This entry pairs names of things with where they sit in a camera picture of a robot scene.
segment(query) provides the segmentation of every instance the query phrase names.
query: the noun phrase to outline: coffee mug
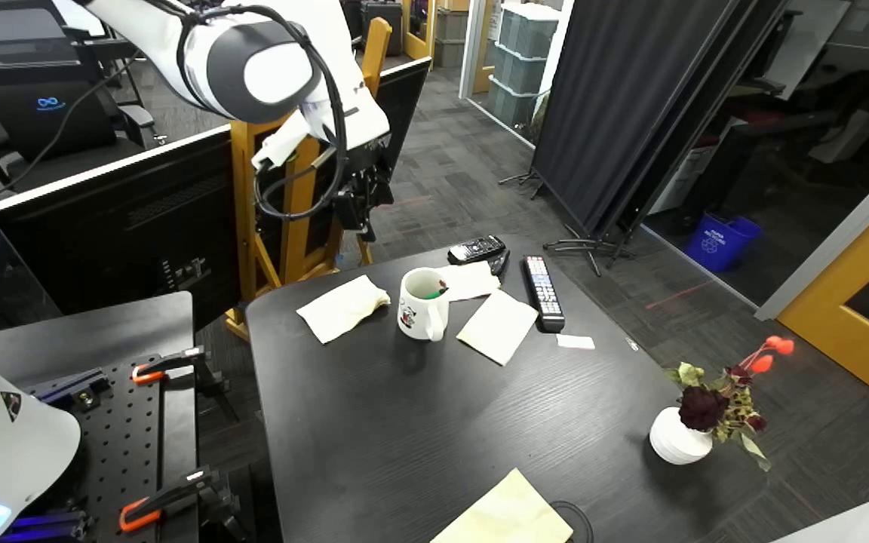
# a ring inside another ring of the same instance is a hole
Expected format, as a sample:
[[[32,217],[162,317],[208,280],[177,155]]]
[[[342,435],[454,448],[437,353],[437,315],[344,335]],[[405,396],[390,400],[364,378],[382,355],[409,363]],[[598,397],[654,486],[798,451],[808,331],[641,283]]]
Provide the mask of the coffee mug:
[[[448,283],[437,267],[410,267],[402,278],[399,330],[418,341],[441,341],[451,317]]]

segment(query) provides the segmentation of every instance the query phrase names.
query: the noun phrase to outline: white paper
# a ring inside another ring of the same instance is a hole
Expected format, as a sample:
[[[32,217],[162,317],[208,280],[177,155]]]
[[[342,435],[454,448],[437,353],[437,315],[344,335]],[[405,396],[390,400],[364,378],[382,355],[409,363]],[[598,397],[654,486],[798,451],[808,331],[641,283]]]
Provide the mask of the white paper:
[[[490,263],[445,265],[441,274],[451,302],[490,297],[500,288]]]
[[[347,280],[297,315],[312,326],[320,345],[329,345],[375,315],[382,306],[394,306],[394,299],[377,290],[367,274]]]
[[[572,535],[575,528],[537,495],[523,470],[510,470],[432,543],[564,543]]]
[[[558,335],[555,341],[562,349],[595,349],[595,341],[588,335]]]
[[[527,330],[534,326],[537,310],[523,306],[519,299],[495,290],[483,308],[464,322],[458,341],[475,348],[477,353],[507,365],[519,345],[524,341]]]

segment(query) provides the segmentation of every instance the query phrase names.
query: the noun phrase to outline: black curtain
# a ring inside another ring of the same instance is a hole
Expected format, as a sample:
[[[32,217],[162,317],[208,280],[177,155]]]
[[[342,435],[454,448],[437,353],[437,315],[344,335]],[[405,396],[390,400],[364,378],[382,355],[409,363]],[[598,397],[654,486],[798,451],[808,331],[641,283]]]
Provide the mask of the black curtain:
[[[530,173],[587,236],[672,163],[786,0],[581,0]]]

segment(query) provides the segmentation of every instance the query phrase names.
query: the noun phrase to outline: wire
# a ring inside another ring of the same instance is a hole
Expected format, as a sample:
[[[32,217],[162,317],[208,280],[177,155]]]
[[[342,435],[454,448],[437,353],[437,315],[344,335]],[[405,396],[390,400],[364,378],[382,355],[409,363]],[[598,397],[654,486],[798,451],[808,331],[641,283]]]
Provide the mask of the wire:
[[[289,176],[289,179],[280,179],[276,182],[271,186],[267,186],[261,196],[258,196],[258,207],[276,219],[301,219],[301,217],[312,217],[318,210],[322,210],[334,191],[344,185],[344,176],[347,176],[347,125],[344,125],[344,104],[342,104],[342,90],[338,90],[338,82],[332,74],[332,70],[327,65],[327,60],[320,58],[320,50],[312,45],[312,40],[297,31],[287,18],[280,18],[280,11],[269,8],[269,5],[229,5],[229,11],[258,11],[258,14],[267,14],[271,21],[277,21],[309,53],[309,60],[322,72],[327,78],[327,95],[329,95],[329,104],[332,104],[332,122],[334,122],[334,132],[327,129],[329,142],[338,148],[334,155],[334,179],[332,185],[322,191],[322,196],[309,207],[309,210],[292,210],[287,213],[285,207],[271,205],[269,196],[277,191],[277,186],[287,186],[289,182],[301,179],[301,176]]]
[[[104,74],[100,82],[94,82],[88,90],[82,90],[74,107],[68,109],[61,127],[56,129],[56,135],[46,142],[46,148],[12,179],[0,186],[0,196],[14,191],[23,179],[32,179],[32,173],[42,163],[42,158],[64,140],[77,109],[94,96],[100,86],[106,86],[115,74],[121,74],[127,65],[112,70],[110,74]]]

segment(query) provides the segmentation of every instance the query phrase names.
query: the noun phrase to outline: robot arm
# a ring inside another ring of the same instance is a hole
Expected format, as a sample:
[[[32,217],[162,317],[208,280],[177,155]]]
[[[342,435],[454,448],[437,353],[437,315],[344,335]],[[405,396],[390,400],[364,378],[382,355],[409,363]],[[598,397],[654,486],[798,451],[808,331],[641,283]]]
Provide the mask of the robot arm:
[[[354,60],[338,0],[224,2],[208,11],[173,0],[79,2],[144,50],[186,104],[252,125],[289,114],[264,142],[258,169],[280,167],[306,135],[351,152],[390,129]]]

